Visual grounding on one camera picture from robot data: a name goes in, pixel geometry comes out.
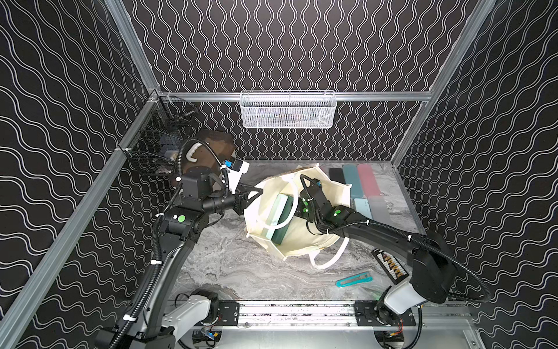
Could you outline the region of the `black pencil case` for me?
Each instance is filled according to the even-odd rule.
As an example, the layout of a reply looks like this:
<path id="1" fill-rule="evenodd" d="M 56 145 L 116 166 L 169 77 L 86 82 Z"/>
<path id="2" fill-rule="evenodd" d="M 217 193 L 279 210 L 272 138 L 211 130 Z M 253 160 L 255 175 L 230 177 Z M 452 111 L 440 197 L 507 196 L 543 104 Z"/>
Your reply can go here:
<path id="1" fill-rule="evenodd" d="M 329 171 L 329 177 L 332 181 L 346 185 L 343 168 L 331 168 Z"/>

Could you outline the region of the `pink pencil case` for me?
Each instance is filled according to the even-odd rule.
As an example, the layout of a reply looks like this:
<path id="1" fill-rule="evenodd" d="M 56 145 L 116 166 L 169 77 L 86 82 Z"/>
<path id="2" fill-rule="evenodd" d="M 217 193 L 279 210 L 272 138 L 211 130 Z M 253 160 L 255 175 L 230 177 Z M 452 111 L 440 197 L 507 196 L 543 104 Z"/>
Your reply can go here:
<path id="1" fill-rule="evenodd" d="M 382 196 L 382 192 L 377 183 L 375 173 L 370 164 L 357 165 L 357 173 L 360 178 L 363 193 L 366 197 Z"/>

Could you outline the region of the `translucent clear pencil case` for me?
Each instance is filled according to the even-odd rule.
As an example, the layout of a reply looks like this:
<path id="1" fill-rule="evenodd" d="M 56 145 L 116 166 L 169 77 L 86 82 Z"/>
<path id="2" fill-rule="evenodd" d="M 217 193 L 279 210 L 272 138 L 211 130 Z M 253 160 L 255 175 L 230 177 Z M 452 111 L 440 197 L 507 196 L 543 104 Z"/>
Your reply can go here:
<path id="1" fill-rule="evenodd" d="M 373 219 L 386 225 L 392 225 L 392 220 L 384 197 L 369 196 L 368 201 Z"/>

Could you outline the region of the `teal utility knife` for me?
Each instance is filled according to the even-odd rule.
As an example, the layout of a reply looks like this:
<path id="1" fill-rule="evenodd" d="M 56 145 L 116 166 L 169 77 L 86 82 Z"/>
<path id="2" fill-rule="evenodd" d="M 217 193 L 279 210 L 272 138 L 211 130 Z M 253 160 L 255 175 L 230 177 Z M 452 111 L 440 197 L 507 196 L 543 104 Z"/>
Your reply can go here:
<path id="1" fill-rule="evenodd" d="M 359 273 L 354 276 L 346 277 L 336 281 L 335 285 L 338 288 L 354 286 L 357 284 L 368 283 L 373 281 L 373 276 L 369 272 Z"/>

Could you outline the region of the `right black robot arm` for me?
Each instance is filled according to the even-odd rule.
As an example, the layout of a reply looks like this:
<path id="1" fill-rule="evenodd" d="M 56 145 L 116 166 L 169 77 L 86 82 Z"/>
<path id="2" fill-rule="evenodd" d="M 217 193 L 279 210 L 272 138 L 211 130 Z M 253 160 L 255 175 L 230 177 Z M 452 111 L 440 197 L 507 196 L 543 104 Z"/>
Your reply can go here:
<path id="1" fill-rule="evenodd" d="M 369 244 L 405 260 L 411 267 L 410 276 L 384 291 L 376 304 L 378 313 L 401 315 L 426 302 L 443 304 L 448 298 L 476 303 L 492 299 L 493 293 L 488 284 L 457 260 L 443 239 L 404 231 L 367 218 L 348 206 L 333 205 L 316 178 L 303 174 L 300 182 L 302 198 L 299 199 L 296 215 L 313 223 L 318 233 Z M 459 295 L 451 291 L 459 271 L 479 284 L 479 296 Z"/>

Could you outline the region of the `white pencil case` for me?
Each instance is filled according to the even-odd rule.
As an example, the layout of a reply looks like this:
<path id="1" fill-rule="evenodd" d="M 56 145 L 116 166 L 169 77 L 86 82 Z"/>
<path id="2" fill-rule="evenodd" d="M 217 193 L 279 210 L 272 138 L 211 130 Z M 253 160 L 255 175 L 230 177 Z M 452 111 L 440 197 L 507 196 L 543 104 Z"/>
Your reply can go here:
<path id="1" fill-rule="evenodd" d="M 277 224 L 281 224 L 286 217 L 289 216 L 289 212 L 292 207 L 292 197 L 286 194 L 280 193 L 276 196 L 276 200 L 273 203 L 273 206 L 270 210 L 270 213 L 267 217 L 266 224 L 269 226 L 273 226 L 273 228 L 266 228 L 262 232 L 262 235 L 265 238 L 271 239 L 273 238 L 273 234 L 276 231 L 275 226 Z"/>

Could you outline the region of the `teal translucent pencil case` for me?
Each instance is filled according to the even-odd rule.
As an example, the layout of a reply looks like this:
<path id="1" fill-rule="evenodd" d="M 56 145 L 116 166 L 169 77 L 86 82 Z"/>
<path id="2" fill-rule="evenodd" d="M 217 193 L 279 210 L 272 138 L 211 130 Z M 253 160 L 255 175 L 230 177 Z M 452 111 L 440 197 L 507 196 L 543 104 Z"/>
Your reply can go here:
<path id="1" fill-rule="evenodd" d="M 342 171 L 345 183 L 351 186 L 350 196 L 352 199 L 362 199 L 365 197 L 357 166 L 354 164 L 344 164 Z"/>

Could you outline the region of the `cream canvas tote bag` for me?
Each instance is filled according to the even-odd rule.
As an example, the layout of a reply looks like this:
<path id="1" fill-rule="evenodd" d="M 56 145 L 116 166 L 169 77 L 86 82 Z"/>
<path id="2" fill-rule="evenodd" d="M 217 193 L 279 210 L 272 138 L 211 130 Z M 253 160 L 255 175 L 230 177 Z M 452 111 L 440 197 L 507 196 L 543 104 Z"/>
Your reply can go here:
<path id="1" fill-rule="evenodd" d="M 331 180 L 318 164 L 267 177 L 256 184 L 261 196 L 244 211 L 247 237 L 281 260 L 307 255 L 312 267 L 333 266 L 346 250 L 349 239 L 319 231 L 312 216 L 316 201 L 308 202 L 306 188 L 318 183 L 318 190 L 332 207 L 350 206 L 351 185 Z"/>

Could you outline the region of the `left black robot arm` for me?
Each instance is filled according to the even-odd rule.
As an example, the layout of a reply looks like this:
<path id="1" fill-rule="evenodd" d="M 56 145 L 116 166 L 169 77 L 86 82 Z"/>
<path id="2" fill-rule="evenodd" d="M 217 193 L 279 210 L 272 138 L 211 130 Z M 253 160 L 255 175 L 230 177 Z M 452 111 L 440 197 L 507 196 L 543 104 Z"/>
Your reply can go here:
<path id="1" fill-rule="evenodd" d="M 236 168 L 200 138 L 182 143 L 177 187 L 155 219 L 146 274 L 123 317 L 97 333 L 98 348 L 186 348 L 182 338 L 192 327 L 219 321 L 219 298 L 212 292 L 191 295 L 170 314 L 165 309 L 187 257 L 203 230 L 213 225 L 210 215 L 232 210 L 241 216 L 263 194 L 260 188 L 233 183 L 230 173 Z"/>

